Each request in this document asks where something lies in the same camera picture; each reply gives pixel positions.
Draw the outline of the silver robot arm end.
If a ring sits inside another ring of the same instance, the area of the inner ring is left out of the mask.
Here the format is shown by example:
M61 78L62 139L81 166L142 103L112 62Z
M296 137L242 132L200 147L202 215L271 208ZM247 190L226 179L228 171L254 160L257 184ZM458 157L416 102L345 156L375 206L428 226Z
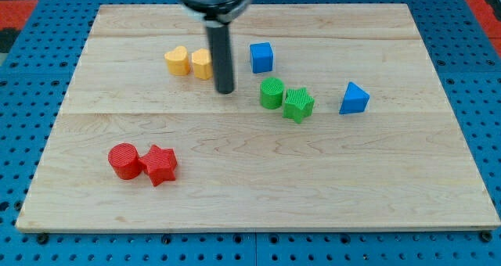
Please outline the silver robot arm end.
M206 27L229 25L244 13L253 0L179 0L190 16Z

